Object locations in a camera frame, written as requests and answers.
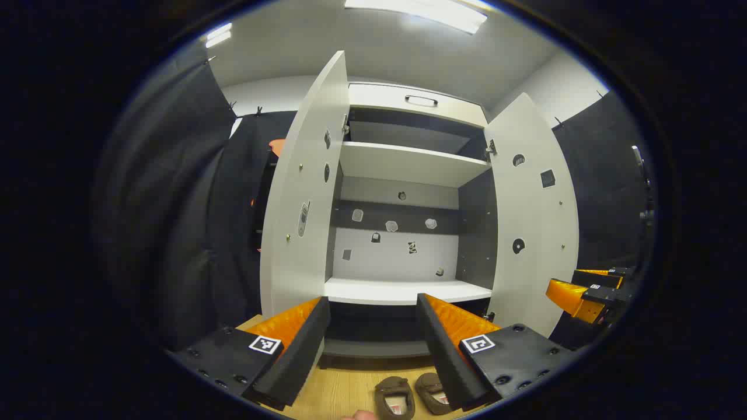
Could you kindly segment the black backdrop cloth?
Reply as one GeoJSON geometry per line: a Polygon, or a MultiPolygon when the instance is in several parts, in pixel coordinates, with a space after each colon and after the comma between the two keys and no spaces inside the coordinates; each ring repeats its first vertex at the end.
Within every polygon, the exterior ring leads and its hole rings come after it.
{"type": "MultiPolygon", "coordinates": [[[[265,210],[297,109],[238,117],[208,61],[176,59],[113,133],[95,238],[125,306],[171,351],[262,314],[265,210]]],[[[645,191],[627,110],[606,94],[552,131],[577,199],[576,270],[635,265],[645,191]]]]}

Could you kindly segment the brown fuzzy shoe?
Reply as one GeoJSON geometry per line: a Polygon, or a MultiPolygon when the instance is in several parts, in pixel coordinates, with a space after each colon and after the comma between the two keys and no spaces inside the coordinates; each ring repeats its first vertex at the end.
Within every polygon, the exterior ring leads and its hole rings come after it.
{"type": "Polygon", "coordinates": [[[380,420],[413,420],[416,407],[406,378],[387,377],[375,386],[373,394],[380,420]]]}
{"type": "Polygon", "coordinates": [[[418,393],[421,401],[431,414],[446,415],[453,412],[450,401],[445,394],[445,389],[443,388],[437,373],[428,372],[422,374],[418,380],[416,380],[414,390],[418,393]]]}

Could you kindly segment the ceiling strip light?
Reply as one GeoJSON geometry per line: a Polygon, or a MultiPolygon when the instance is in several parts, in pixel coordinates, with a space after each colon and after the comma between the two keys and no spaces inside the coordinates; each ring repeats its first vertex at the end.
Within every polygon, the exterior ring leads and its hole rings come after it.
{"type": "Polygon", "coordinates": [[[216,27],[214,31],[208,32],[205,35],[205,48],[212,48],[225,40],[229,40],[232,37],[231,29],[232,22],[229,22],[224,26],[216,27]]]}

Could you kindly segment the white cabinet drawer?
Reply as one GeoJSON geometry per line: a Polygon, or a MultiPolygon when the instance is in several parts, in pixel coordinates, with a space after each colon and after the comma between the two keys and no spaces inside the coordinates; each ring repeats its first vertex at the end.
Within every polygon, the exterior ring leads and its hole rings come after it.
{"type": "Polygon", "coordinates": [[[470,127],[488,125],[480,104],[431,90],[391,83],[350,82],[348,97],[351,107],[419,114],[470,127]]]}

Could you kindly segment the ceiling light panel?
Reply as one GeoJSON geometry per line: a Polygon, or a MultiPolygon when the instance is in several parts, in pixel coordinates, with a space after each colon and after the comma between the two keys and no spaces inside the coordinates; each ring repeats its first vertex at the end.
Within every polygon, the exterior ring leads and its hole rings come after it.
{"type": "Polygon", "coordinates": [[[403,13],[468,34],[476,34],[488,19],[486,14],[454,0],[345,0],[344,7],[403,13]]]}

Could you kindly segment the white cabinet door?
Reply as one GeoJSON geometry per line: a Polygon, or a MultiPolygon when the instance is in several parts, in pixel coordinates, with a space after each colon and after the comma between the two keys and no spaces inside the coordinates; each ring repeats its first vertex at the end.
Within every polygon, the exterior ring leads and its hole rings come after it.
{"type": "Polygon", "coordinates": [[[552,279],[570,282],[580,229],[570,170],[557,138],[526,93],[484,128],[497,202],[497,255],[488,310],[502,327],[521,323],[550,337],[562,309],[552,279]]]}
{"type": "Polygon", "coordinates": [[[331,210],[349,110],[346,54],[340,50],[299,104],[270,184],[260,258],[265,320],[324,295],[331,210]]]}

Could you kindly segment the white shoe cabinet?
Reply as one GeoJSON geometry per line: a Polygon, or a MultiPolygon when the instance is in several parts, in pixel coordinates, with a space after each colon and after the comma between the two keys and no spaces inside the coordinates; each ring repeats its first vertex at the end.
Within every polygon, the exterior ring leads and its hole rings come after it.
{"type": "Polygon", "coordinates": [[[351,107],[338,164],[325,295],[328,358],[424,357],[416,300],[493,317],[497,249],[484,128],[351,107]]]}

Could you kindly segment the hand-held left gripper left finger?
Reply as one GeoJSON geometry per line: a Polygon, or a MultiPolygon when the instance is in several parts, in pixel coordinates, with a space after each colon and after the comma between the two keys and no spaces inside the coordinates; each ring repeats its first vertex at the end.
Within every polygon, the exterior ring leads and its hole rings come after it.
{"type": "Polygon", "coordinates": [[[219,328],[173,356],[224,393],[282,411],[317,363],[330,319],[328,297],[316,297],[249,328],[219,328]]]}

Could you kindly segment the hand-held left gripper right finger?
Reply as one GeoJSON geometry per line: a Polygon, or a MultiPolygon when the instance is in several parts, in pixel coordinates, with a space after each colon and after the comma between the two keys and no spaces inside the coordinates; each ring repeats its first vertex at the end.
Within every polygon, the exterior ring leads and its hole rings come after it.
{"type": "Polygon", "coordinates": [[[577,358],[524,324],[497,327],[427,293],[418,294],[416,318],[453,409],[523,396],[577,358]]]}

